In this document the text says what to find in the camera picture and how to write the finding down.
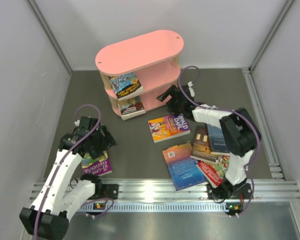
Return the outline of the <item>purple 117-storey treehouse book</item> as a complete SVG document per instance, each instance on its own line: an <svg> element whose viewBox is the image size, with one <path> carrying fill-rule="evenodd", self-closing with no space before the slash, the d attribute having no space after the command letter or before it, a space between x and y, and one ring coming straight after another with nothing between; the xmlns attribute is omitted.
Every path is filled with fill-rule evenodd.
<svg viewBox="0 0 300 240"><path fill-rule="evenodd" d="M89 153L86 153L81 161L83 174L93 174L104 176L112 172L111 163L107 151L103 155L93 159Z"/></svg>

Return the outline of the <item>yellow Brideshead Revisited book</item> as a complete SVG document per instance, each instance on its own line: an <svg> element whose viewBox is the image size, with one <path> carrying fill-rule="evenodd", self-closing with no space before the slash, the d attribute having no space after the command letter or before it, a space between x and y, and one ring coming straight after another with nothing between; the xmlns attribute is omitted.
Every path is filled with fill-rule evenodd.
<svg viewBox="0 0 300 240"><path fill-rule="evenodd" d="M128 120L146 113L140 96L117 102L122 120Z"/></svg>

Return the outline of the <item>169-storey treehouse book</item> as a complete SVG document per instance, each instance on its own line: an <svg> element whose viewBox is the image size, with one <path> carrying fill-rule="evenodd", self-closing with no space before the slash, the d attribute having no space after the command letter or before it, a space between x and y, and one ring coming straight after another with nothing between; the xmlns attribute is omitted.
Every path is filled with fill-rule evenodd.
<svg viewBox="0 0 300 240"><path fill-rule="evenodd" d="M134 72L120 76L112 76L110 79L111 87L119 100L139 94L144 88Z"/></svg>

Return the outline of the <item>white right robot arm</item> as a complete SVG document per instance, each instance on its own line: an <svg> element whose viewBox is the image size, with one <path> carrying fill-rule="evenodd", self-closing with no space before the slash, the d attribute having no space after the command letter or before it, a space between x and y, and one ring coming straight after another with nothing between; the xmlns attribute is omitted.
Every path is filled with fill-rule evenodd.
<svg viewBox="0 0 300 240"><path fill-rule="evenodd" d="M236 198L247 185L247 170L252 158L259 153L262 136L249 112L241 107L236 110L217 108L194 100L192 85L170 86L157 96L174 116L183 114L188 120L204 123L220 131L229 152L229 166L224 182L217 187L224 199Z"/></svg>

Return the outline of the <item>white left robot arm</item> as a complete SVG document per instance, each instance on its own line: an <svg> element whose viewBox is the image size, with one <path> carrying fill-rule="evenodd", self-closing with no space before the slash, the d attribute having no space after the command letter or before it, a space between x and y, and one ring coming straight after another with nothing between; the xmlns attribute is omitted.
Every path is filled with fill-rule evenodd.
<svg viewBox="0 0 300 240"><path fill-rule="evenodd" d="M35 239L62 240L75 213L84 206L101 203L101 213L118 198L117 184L104 184L93 173L84 173L70 192L66 192L77 166L86 154L98 158L117 143L99 119L81 117L72 133L65 134L54 165L30 207L22 208L19 219Z"/></svg>

